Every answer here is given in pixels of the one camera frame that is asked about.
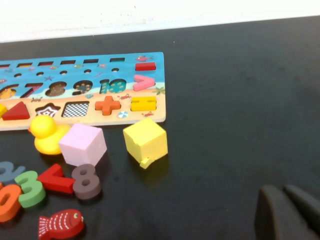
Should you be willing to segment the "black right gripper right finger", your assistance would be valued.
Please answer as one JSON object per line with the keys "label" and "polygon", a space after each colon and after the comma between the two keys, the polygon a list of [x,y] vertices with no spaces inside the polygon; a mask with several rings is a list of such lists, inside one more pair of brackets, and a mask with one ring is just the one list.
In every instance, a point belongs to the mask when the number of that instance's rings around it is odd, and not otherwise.
{"label": "black right gripper right finger", "polygon": [[310,228],[320,235],[320,200],[296,185],[288,184],[283,191],[306,220]]}

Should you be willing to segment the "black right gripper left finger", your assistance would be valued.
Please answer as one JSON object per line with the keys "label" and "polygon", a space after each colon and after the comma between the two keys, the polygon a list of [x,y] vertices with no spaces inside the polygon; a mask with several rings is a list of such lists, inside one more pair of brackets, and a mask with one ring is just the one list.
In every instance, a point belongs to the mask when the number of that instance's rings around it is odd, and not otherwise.
{"label": "black right gripper left finger", "polygon": [[258,192],[254,219],[257,240],[318,240],[293,202],[282,190],[263,185]]}

